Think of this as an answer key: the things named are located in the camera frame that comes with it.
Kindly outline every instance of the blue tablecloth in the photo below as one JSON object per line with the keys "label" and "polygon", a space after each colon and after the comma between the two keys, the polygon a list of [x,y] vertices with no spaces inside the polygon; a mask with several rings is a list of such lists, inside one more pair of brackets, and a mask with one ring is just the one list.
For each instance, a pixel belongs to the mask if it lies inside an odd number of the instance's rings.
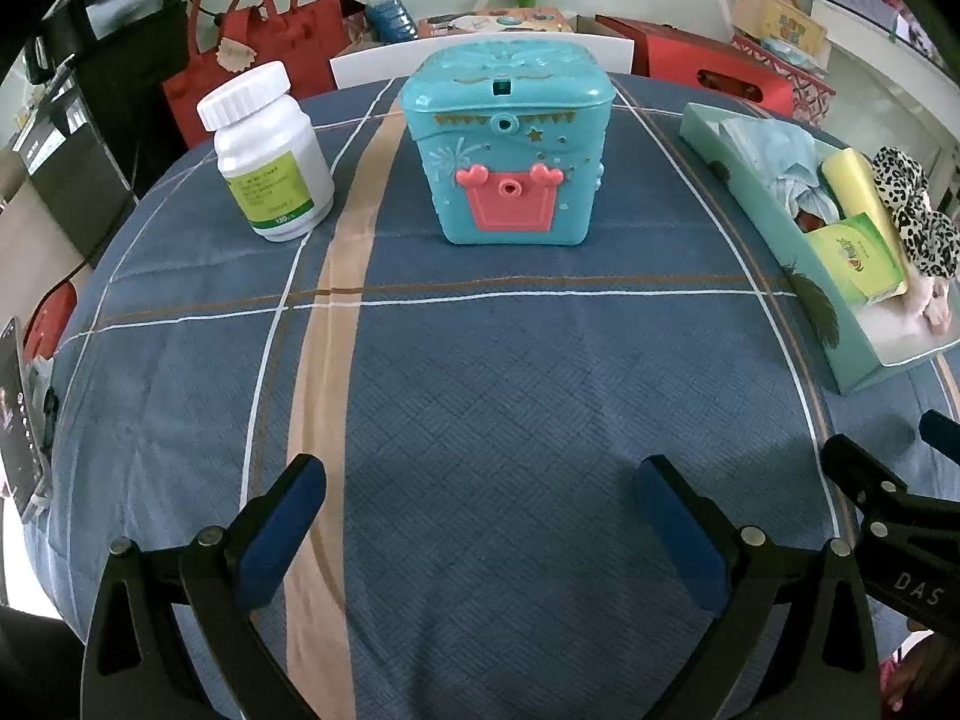
{"label": "blue tablecloth", "polygon": [[[632,501],[641,458],[805,547],[856,528],[818,466],[834,432],[960,497],[960,469],[916,435],[924,410],[960,412],[960,357],[838,395],[774,257],[678,137],[690,100],[750,109],[615,81],[579,247],[446,242],[400,80],[304,103],[337,185],[307,239],[256,236],[210,143],[171,167],[56,354],[55,498],[28,546],[77,632],[112,538],[226,524],[306,448],[330,494],[256,624],[320,716],[635,718],[709,624]],[[875,622],[881,651],[905,635],[891,610]]]}

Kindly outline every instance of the blue liquid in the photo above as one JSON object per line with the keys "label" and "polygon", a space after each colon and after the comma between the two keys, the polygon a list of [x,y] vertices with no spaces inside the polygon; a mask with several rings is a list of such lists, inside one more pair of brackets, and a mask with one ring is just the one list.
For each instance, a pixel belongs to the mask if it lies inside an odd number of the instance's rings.
{"label": "blue liquid", "polygon": [[416,40],[416,24],[400,0],[367,5],[367,19],[376,27],[383,43]]}

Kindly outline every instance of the green and yellow label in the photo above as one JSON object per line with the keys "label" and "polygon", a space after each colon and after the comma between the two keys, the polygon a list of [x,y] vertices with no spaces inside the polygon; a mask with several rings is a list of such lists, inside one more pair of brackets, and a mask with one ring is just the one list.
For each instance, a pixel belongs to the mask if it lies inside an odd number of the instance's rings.
{"label": "green and yellow label", "polygon": [[313,208],[304,176],[290,151],[256,170],[228,178],[227,186],[250,223],[261,230],[280,227]]}

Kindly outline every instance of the metal screw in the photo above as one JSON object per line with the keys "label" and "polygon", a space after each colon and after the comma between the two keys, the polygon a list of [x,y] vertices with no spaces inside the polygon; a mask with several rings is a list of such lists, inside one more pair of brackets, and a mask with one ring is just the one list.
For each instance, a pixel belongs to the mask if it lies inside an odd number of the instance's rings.
{"label": "metal screw", "polygon": [[211,525],[197,533],[197,543],[202,547],[215,547],[224,540],[224,529],[219,525]]}
{"label": "metal screw", "polygon": [[120,538],[114,538],[110,542],[110,555],[114,557],[123,557],[127,552],[130,552],[131,547],[133,547],[133,542],[130,541],[126,536],[120,536]]}
{"label": "metal screw", "polygon": [[765,541],[767,541],[766,533],[763,533],[760,528],[755,528],[752,525],[748,525],[740,531],[740,537],[745,543],[750,544],[752,547],[763,546]]}
{"label": "metal screw", "polygon": [[832,538],[830,540],[830,550],[837,555],[837,557],[846,557],[850,555],[850,545],[843,541],[842,538]]}

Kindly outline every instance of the teal box lid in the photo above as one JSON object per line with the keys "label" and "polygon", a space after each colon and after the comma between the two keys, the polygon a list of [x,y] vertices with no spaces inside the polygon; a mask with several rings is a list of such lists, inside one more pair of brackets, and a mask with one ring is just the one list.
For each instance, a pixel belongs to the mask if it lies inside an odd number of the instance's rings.
{"label": "teal box lid", "polygon": [[616,92],[583,46],[562,40],[484,40],[441,49],[407,79],[407,113],[491,108],[585,108]]}

